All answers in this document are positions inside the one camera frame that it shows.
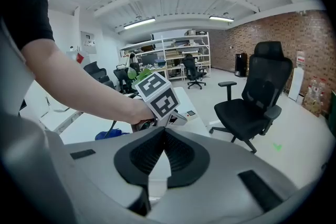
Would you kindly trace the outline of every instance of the hand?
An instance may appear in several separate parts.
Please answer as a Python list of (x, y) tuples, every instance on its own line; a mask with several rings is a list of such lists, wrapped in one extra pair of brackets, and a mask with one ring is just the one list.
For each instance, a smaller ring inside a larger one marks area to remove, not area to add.
[(133, 99), (133, 113), (130, 119), (131, 124), (137, 124), (142, 120), (150, 120), (153, 118), (153, 112), (143, 100)]

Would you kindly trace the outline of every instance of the white floor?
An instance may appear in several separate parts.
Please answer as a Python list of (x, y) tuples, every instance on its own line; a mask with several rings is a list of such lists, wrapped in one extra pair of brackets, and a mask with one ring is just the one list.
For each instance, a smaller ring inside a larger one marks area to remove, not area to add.
[[(222, 81), (236, 81), (237, 85), (232, 87), (232, 98), (242, 97), (246, 78), (217, 69), (212, 69), (211, 76), (204, 78), (206, 86), (202, 90), (198, 86), (188, 89), (188, 80), (173, 82), (174, 87), (185, 89), (208, 129), (223, 126), (221, 123), (209, 125), (209, 122), (218, 121), (214, 105), (227, 100), (226, 88), (217, 85)], [(285, 94), (279, 97), (277, 105), (282, 108), (280, 117), (265, 136), (257, 135), (251, 142), (257, 149), (258, 157), (282, 171), (301, 188), (321, 175), (321, 166), (328, 161), (335, 138), (323, 117), (317, 118)], [(230, 141), (232, 135), (214, 131), (212, 137)], [(236, 140), (235, 144), (249, 149), (242, 141)]]

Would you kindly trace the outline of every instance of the black sleeve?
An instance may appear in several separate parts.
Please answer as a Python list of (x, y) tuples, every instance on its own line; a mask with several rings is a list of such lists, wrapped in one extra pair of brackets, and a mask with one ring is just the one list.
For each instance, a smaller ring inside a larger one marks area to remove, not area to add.
[(7, 0), (3, 19), (16, 46), (41, 38), (54, 39), (48, 18), (48, 0)]

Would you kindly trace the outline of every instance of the white desk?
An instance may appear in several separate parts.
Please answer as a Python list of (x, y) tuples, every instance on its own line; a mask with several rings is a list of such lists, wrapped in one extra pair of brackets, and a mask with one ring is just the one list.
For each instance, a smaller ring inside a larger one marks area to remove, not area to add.
[(49, 110), (47, 114), (40, 117), (41, 123), (50, 131), (56, 131), (60, 128), (67, 120), (71, 119), (77, 110), (67, 109), (66, 111), (54, 111)]
[[(182, 87), (174, 88), (180, 105), (177, 110), (180, 113), (193, 110), (197, 111), (190, 101), (188, 95)], [(81, 143), (94, 141), (95, 136), (101, 131), (108, 131), (113, 121), (105, 120), (89, 114), (83, 114), (67, 127), (60, 135), (64, 144)], [(125, 122), (117, 122), (114, 128), (119, 128), (122, 132), (132, 133), (131, 125)], [(174, 130), (193, 132), (199, 135), (209, 136), (209, 133), (203, 124), (201, 118), (197, 117), (183, 126), (171, 126)], [(149, 176), (150, 196), (162, 196), (166, 189), (166, 179), (171, 175), (170, 164), (166, 154), (163, 152), (156, 166)]]
[[(174, 88), (174, 90), (181, 103), (177, 107), (177, 110), (181, 113), (189, 110), (193, 110), (197, 113), (185, 90), (182, 87)], [(112, 122), (112, 120), (106, 120), (84, 113), (71, 123), (70, 126), (61, 133), (60, 137), (64, 144), (93, 141), (99, 132), (108, 131)], [(128, 123), (118, 121), (114, 126), (114, 129), (117, 128), (121, 129), (122, 132), (132, 133), (131, 125)], [(172, 126), (172, 128), (209, 136), (206, 127), (199, 117), (187, 122), (183, 126)]]

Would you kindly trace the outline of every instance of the gray device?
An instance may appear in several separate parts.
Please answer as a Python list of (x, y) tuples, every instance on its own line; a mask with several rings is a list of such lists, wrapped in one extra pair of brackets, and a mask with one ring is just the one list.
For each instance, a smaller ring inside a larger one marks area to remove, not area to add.
[[(313, 185), (297, 190), (281, 172), (238, 145), (164, 127), (63, 145), (56, 133), (18, 117), (33, 76), (3, 28), (1, 24), (4, 176), (49, 221), (275, 223), (311, 192)], [(70, 155), (86, 150), (95, 153), (76, 159)], [(163, 151), (172, 176), (165, 195), (151, 208), (148, 174)]]

